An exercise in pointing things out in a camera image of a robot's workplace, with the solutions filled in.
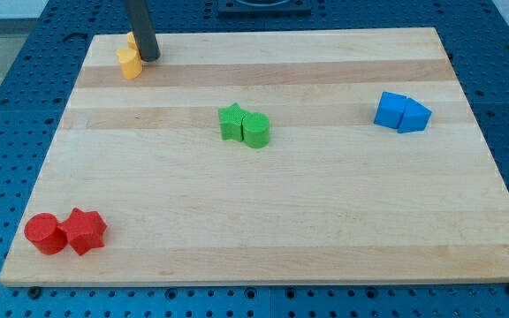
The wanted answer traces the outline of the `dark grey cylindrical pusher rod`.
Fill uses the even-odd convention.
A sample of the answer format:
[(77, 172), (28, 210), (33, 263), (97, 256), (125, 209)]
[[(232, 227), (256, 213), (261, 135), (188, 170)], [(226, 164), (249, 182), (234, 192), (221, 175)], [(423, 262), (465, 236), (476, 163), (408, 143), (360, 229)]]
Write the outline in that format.
[(155, 62), (161, 56), (146, 0), (123, 0), (136, 46), (145, 62)]

